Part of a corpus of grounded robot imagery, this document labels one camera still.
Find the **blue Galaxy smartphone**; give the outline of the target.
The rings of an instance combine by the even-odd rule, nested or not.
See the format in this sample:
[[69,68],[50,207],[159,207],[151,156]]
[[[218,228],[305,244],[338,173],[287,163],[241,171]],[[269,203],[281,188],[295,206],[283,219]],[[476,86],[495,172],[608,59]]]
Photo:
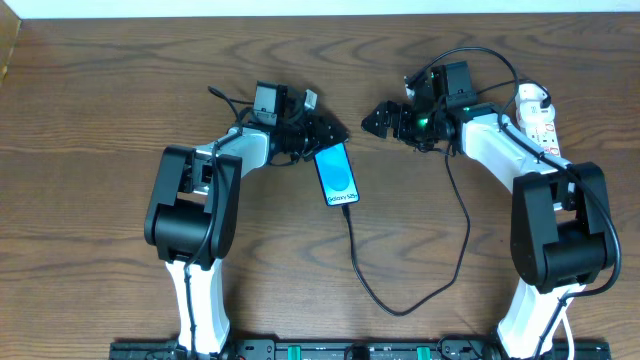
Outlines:
[[344,143],[318,152],[314,163],[327,206],[342,206],[360,200]]

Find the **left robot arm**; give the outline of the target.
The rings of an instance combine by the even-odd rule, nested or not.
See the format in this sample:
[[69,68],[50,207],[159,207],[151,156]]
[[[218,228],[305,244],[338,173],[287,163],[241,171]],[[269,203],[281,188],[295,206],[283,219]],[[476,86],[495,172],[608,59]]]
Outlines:
[[296,164],[349,137],[311,90],[257,82],[251,101],[208,90],[230,107],[232,124],[208,144],[164,149],[144,221],[145,240],[175,286],[183,359],[218,357],[227,343],[222,262],[235,237],[242,178],[279,154]]

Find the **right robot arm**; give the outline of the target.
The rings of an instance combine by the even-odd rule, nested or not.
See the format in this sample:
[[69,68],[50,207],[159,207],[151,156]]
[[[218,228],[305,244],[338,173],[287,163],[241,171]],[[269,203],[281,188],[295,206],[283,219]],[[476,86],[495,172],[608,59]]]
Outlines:
[[555,110],[545,88],[516,81],[517,119],[481,103],[466,62],[431,68],[406,82],[407,104],[380,103],[364,131],[424,152],[448,143],[448,154],[483,165],[511,193],[510,252],[520,280],[497,326],[501,354],[539,359],[579,297],[609,290],[621,269],[620,241],[608,204],[605,176],[592,162],[559,154]]

